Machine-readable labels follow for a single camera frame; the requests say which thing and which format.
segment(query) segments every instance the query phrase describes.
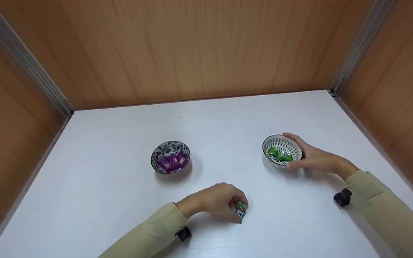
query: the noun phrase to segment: purple candy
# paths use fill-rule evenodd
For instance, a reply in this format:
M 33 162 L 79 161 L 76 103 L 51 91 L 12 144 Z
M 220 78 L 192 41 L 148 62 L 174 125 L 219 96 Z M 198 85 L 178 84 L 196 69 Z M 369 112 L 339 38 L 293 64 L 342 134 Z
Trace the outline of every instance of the purple candy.
M 188 162 L 188 160 L 187 160 L 187 155 L 184 154 L 183 151 L 180 151 L 180 152 L 176 155 L 176 158 L 177 158 L 177 161 L 178 161 L 179 165 L 180 165 L 182 168 L 183 168 L 183 167 L 187 164 L 187 162 Z
M 171 168 L 171 163 L 165 158 L 162 157 L 160 160 L 157 160 L 157 163 L 160 165 L 161 168 L 163 168 L 165 170 L 165 172 L 170 172 L 170 168 Z
M 173 170 L 177 170 L 178 168 L 181 167 L 181 165 L 179 164 L 178 159 L 177 159 L 175 154 L 172 154 L 172 155 L 166 157 L 166 159 L 170 163 L 170 168 L 168 169 L 169 172 L 171 172 Z

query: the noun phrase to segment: bowl rim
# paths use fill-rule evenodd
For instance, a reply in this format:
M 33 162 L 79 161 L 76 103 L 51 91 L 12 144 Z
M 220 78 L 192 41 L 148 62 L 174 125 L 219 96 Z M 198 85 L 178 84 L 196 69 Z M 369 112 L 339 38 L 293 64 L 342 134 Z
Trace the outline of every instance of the bowl rim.
M 183 144 L 184 146 L 186 146 L 186 147 L 187 147 L 187 150 L 189 151 L 189 157 L 188 157 L 187 163 L 186 163 L 186 165 L 185 165 L 184 167 L 178 168 L 177 170 L 172 171 L 172 173 L 162 173 L 162 172 L 160 172 L 160 171 L 157 171 L 157 168 L 154 168 L 154 165 L 152 165 L 152 162 L 151 162 L 151 161 L 152 161 L 152 155 L 154 155 L 154 153 L 156 153 L 157 148 L 159 148 L 161 145 L 164 145 L 164 144 L 166 144 L 166 143 L 168 143 L 168 142 L 179 142 L 179 143 Z M 190 161 L 190 149 L 189 149 L 189 146 L 188 146 L 187 144 L 185 144 L 184 142 L 181 142 L 180 140 L 168 140 L 168 141 L 166 141 L 166 142 L 162 142 L 161 144 L 159 144 L 159 145 L 152 151 L 151 157 L 149 158 L 149 163 L 151 163 L 151 167 L 154 169 L 154 171 L 156 171 L 157 173 L 160 173 L 160 174 L 162 174 L 162 175 L 173 175 L 173 174 L 176 174 L 177 172 L 179 172 L 180 170 L 182 170 L 183 168 L 185 168 L 185 167 L 187 166 L 187 164 L 189 163 L 189 161 Z
M 289 137 L 285 137 L 285 136 L 282 135 L 282 134 L 272 134 L 272 135 L 270 135 L 269 137 L 267 137 L 267 138 L 262 142 L 262 153 L 264 153 L 264 156 L 265 156 L 265 157 L 267 158 L 267 160 L 269 160 L 272 164 L 275 164 L 275 165 L 277 165 L 277 166 L 284 166 L 284 167 L 286 168 L 286 166 L 288 165 L 289 161 L 283 161 L 282 163 L 277 163 L 277 162 L 274 162 L 273 160 L 271 160 L 269 157 L 267 157 L 267 155 L 266 155 L 266 153 L 265 153 L 265 150 L 264 150 L 264 144 L 265 144 L 265 142 L 266 142 L 270 137 L 282 137 L 282 138 L 285 138 L 285 139 L 289 140 L 290 142 L 293 142 L 293 143 L 296 145 L 297 149 L 300 151 L 300 158 L 299 158 L 299 159 L 295 159 L 295 160 L 293 160 L 293 161 L 301 160 L 301 159 L 302 159 L 302 154 L 303 154 L 302 148 L 300 148 L 299 144 L 297 144 L 297 142 L 295 142 L 295 140 L 293 140 L 293 139 L 291 139 L 291 138 L 289 138 Z

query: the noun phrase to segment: bowl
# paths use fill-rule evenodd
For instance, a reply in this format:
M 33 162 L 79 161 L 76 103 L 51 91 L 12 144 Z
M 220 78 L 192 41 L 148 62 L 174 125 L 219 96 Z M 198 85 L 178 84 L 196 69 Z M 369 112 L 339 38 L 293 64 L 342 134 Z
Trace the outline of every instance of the bowl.
M 165 171 L 161 165 L 159 164 L 159 160 L 164 158 L 164 157 L 168 157 L 172 154 L 177 155 L 179 152 L 183 152 L 185 154 L 185 157 L 187 158 L 187 161 L 181 165 L 180 168 L 177 168 L 176 170 L 173 171 Z M 159 172 L 161 174 L 174 174 L 176 172 L 178 172 L 179 170 L 182 170 L 183 168 L 186 167 L 186 165 L 189 163 L 190 160 L 190 150 L 187 147 L 187 145 L 185 145 L 182 142 L 179 142 L 177 140 L 171 140 L 168 142 L 164 142 L 161 145 L 159 145 L 153 152 L 151 155 L 151 166 L 152 168 L 156 171 Z
M 270 154 L 269 150 L 271 148 L 273 148 L 273 151 L 277 150 L 282 157 L 279 158 L 275 154 Z M 262 143 L 262 151 L 269 162 L 279 168 L 286 168 L 286 165 L 290 162 L 283 156 L 290 155 L 293 161 L 302 158 L 302 149 L 300 146 L 292 139 L 280 134 L 274 134 L 267 137 Z

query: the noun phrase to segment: beige sleeve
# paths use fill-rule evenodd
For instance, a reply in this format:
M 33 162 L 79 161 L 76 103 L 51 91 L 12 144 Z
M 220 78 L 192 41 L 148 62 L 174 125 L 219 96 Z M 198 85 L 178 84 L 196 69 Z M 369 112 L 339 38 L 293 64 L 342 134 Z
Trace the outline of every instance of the beige sleeve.
M 371 173 L 346 180 L 357 207 L 398 258 L 413 258 L 413 211 Z
M 149 219 L 110 246 L 99 258 L 146 258 L 162 251 L 176 237 L 187 219 L 174 203 L 165 204 Z

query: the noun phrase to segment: wooden panel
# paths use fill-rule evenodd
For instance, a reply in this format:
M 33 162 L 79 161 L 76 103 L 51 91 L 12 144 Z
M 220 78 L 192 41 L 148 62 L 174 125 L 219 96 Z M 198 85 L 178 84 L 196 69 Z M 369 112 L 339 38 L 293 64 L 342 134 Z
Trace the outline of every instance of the wooden panel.
M 0 222 L 63 121 L 0 44 Z
M 326 89 L 373 0 L 0 0 L 76 109 Z
M 341 97 L 413 183 L 413 1 L 395 1 Z

